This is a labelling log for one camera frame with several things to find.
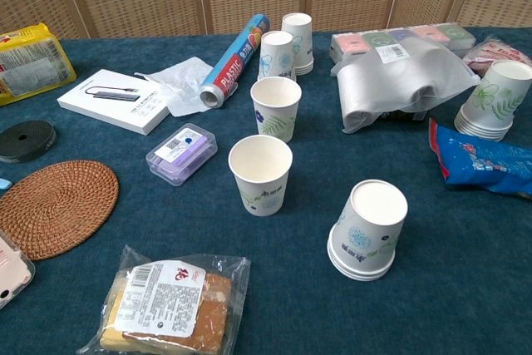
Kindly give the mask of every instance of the yellow package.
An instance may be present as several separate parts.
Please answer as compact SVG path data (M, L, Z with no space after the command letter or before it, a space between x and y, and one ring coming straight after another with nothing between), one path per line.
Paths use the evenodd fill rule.
M0 106L75 79L63 48L43 23L0 35Z

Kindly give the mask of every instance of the paper cup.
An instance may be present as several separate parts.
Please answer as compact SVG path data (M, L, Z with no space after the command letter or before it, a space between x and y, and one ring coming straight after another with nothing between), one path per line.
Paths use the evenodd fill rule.
M291 12L283 17L281 29L293 36L294 68L296 75L313 69L313 19L303 12Z
M351 279L379 279L392 266L408 203L403 193L383 180L364 180L353 187L327 251L332 264Z
M244 137L233 146L229 168L250 214L268 216L279 211L291 165L292 151L272 136Z
M491 64L480 85L460 108L455 127L466 134L477 132L490 140L501 140L512 127L514 113L532 83L532 67L521 62L499 60Z
M296 123L301 87L288 78L269 76L251 86L251 98L259 134L288 143Z
M285 76L296 80L292 40L292 35L283 31L270 31L263 35L258 80L267 76Z

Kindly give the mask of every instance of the table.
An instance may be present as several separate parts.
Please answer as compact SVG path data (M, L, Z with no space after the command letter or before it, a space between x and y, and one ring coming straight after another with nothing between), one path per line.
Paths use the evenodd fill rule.
M532 29L472 28L532 56ZM194 55L214 65L234 36L63 41L76 83L106 68L154 72ZM125 244L152 259L227 254L252 262L235 354L532 353L532 203L445 185L427 124L378 121L341 132L330 33L314 36L314 70L303 88L290 147L293 167L283 208L248 214L227 164L231 146L256 133L249 88L258 56L223 108L168 116L148 136L63 110L56 99L75 83L0 108L0 130L50 121L58 142L41 158L0 165L19 181L64 160L98 160L120 181L111 217L85 243L36 262L32 283L0 311L0 353L73 354L96 333L101 305ZM431 111L452 126L470 91ZM532 95L505 142L532 147ZM216 135L219 152L183 186L152 175L145 155L191 122ZM351 188L378 178L397 185L409 213L397 257L382 279L352 281L330 263L326 243Z

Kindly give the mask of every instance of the pink item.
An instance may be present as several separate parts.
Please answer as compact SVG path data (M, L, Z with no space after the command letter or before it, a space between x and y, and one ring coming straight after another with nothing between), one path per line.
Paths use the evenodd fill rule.
M371 49L366 41L364 41L362 35L355 33L338 35L337 43L344 53L365 53Z
M439 42L439 43L448 43L451 40L449 37L443 34L437 27L414 27L410 28L413 32L415 32L420 37L429 37L433 41Z
M465 64L480 76L484 76L496 60L514 60L532 67L532 60L525 54L493 37L486 38L464 56Z

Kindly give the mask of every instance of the blue snack bag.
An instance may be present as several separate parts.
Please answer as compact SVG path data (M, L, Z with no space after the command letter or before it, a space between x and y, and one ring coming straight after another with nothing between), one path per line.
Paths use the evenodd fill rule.
M429 143L447 184L532 196L532 150L487 141L429 122Z

